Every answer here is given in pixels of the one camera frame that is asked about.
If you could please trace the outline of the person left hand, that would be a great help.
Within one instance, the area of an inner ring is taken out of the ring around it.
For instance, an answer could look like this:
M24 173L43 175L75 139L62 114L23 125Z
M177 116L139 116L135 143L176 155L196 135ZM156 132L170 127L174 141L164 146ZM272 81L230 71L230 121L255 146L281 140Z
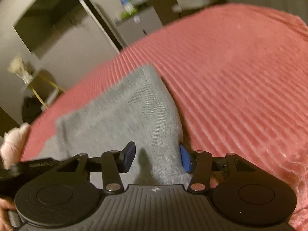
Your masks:
M1 231L12 231L8 211L15 211L14 201L10 198L0 198L0 229Z

